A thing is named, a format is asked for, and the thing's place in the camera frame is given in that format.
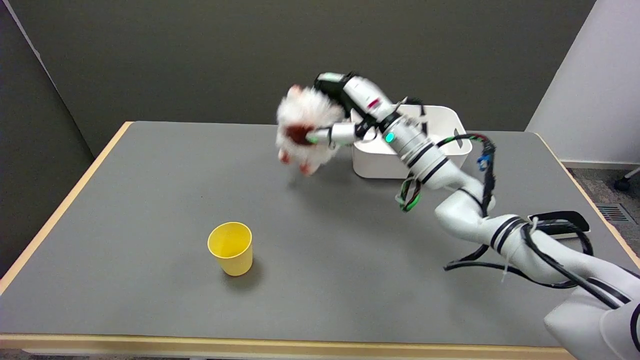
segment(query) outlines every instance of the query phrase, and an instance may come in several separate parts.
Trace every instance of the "fluffy white fur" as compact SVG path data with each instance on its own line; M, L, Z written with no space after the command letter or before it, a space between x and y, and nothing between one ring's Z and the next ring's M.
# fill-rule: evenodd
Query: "fluffy white fur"
M331 160L338 151L337 146L298 145L286 136L287 127L291 125L308 125L317 128L344 121L342 108L332 103L321 92L312 88L301 88L298 85L292 86L287 96L280 102L277 120L278 158L285 164L295 161L300 166L300 171L306 176L311 176L320 165Z

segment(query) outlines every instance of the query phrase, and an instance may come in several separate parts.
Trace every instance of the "blue connector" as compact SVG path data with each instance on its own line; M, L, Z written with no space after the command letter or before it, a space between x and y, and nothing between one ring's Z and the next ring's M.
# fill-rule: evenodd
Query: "blue connector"
M478 158L478 167L480 168L480 171L485 171L486 168L489 167L489 161L491 161L491 158L489 155L482 155Z

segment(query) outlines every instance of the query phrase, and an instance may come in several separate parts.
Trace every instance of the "chair wheel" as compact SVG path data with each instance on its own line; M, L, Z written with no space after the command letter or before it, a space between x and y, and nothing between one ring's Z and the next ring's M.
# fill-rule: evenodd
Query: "chair wheel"
M626 177L623 177L622 179L616 180L616 182L613 183L613 187L616 190L625 192L629 190L629 188L631 187L631 184L629 184L629 179L627 179Z

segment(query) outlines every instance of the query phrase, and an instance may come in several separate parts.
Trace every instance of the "table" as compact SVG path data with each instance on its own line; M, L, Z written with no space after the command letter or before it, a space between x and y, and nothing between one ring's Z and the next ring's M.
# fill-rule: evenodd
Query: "table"
M493 214L576 210L597 256L640 265L540 137L485 134L497 145ZM279 164L274 140L275 126L125 123L0 281L0 347L571 359L542 324L567 291L442 271L476 247L437 224L445 190L404 214L399 181L359 178L349 149L304 178ZM478 150L463 166L475 175ZM226 221L254 235L254 266L237 278L206 247Z

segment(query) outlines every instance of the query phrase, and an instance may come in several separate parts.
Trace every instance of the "white plush toy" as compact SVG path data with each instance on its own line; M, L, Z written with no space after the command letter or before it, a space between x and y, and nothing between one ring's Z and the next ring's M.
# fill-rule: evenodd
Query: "white plush toy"
M282 163L296 162L300 172L311 176L338 151L338 145L319 145L307 141L309 131L344 121L343 109L313 88L294 85L278 107L276 146Z

